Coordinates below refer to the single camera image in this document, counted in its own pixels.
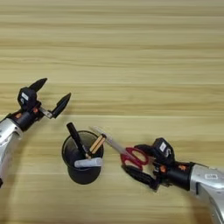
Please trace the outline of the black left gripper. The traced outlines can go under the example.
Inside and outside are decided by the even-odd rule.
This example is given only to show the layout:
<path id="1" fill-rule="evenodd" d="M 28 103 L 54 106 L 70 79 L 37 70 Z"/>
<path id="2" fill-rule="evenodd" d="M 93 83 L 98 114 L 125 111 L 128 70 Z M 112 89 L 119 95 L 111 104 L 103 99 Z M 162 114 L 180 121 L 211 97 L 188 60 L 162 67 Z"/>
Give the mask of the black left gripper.
<path id="1" fill-rule="evenodd" d="M 29 86 L 32 92 L 37 93 L 46 83 L 47 78 L 42 78 Z M 14 113 L 9 113 L 6 117 L 11 119 L 22 131 L 27 131 L 35 122 L 41 120 L 44 116 L 49 119 L 57 118 L 58 115 L 65 109 L 71 94 L 62 97 L 53 111 L 46 110 L 42 107 L 33 107 L 30 109 L 20 108 Z"/>

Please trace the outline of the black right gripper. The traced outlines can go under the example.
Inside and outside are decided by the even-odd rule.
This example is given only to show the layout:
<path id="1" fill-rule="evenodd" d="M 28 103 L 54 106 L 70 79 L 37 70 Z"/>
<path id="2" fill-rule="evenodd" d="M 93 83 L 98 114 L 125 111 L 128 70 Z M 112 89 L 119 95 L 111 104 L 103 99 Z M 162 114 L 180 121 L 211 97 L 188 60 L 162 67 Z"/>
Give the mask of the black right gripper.
<path id="1" fill-rule="evenodd" d="M 144 152 L 149 157 L 155 156 L 155 148 L 148 144 L 135 145 L 136 149 Z M 122 168 L 128 173 L 134 180 L 146 184 L 152 190 L 157 190 L 160 185 L 166 187 L 178 186 L 186 191 L 190 190 L 190 179 L 194 163 L 173 162 L 171 164 L 165 164 L 153 161 L 155 179 L 132 165 L 122 165 Z"/>

